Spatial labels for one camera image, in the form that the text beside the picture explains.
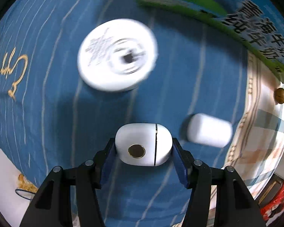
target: orange patterned object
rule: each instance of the orange patterned object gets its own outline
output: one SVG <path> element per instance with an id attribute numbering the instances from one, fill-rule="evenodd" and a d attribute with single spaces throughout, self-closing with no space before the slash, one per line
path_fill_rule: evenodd
<path id="1" fill-rule="evenodd" d="M 275 197 L 263 208 L 261 208 L 261 214 L 265 221 L 268 221 L 274 214 L 273 211 L 278 209 L 278 212 L 284 210 L 284 183 Z"/>

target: metal screw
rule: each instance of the metal screw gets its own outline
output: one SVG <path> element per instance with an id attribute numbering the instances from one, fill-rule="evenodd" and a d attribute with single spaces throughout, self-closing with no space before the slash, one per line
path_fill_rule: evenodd
<path id="1" fill-rule="evenodd" d="M 232 166 L 228 166 L 226 167 L 226 169 L 231 173 L 235 171 L 235 168 L 233 168 Z"/>
<path id="2" fill-rule="evenodd" d="M 200 166 L 203 164 L 203 162 L 199 159 L 196 159 L 194 162 L 193 162 L 196 166 Z"/>
<path id="3" fill-rule="evenodd" d="M 92 159 L 88 159 L 86 162 L 85 162 L 85 165 L 86 166 L 92 166 L 94 164 L 94 161 Z"/>
<path id="4" fill-rule="evenodd" d="M 59 172 L 60 170 L 61 170 L 61 167 L 60 167 L 60 166 L 55 166 L 55 167 L 53 168 L 53 171 L 54 171 L 55 173 Z"/>

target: plaid fabric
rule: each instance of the plaid fabric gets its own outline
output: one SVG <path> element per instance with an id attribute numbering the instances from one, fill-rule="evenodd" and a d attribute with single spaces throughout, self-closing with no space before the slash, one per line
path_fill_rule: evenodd
<path id="1" fill-rule="evenodd" d="M 224 167 L 235 167 L 254 198 L 269 181 L 284 152 L 284 104 L 276 105 L 273 97 L 279 87 L 284 88 L 284 84 L 249 52 L 244 115 Z M 217 187 L 212 186 L 208 226 L 214 225 L 216 200 Z"/>

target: circular logo on lid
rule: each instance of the circular logo on lid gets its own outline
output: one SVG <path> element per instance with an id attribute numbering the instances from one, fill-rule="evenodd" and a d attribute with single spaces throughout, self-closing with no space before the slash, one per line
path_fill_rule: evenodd
<path id="1" fill-rule="evenodd" d="M 132 19 L 99 25 L 82 42 L 78 70 L 91 87 L 103 91 L 134 88 L 155 67 L 157 42 L 152 31 Z"/>

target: blue striped fabric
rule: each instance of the blue striped fabric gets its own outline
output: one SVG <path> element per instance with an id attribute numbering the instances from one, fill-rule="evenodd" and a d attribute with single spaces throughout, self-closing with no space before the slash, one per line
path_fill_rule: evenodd
<path id="1" fill-rule="evenodd" d="M 117 18 L 149 26 L 158 41 L 158 60 L 149 78 L 123 93 L 104 93 L 78 75 L 76 58 L 85 36 Z M 247 51 L 196 20 L 135 0 L 17 0 L 0 22 L 0 67 L 16 48 L 11 74 L 0 73 L 0 148 L 23 174 L 40 186 L 56 165 L 78 166 L 93 158 L 126 123 L 160 123 L 182 139 L 191 114 L 228 120 L 242 117 Z M 182 142 L 195 158 L 221 167 L 220 150 Z M 169 226 L 182 220 L 190 191 L 179 183 L 168 160 L 158 167 L 116 161 L 109 182 L 97 192 L 107 227 Z"/>

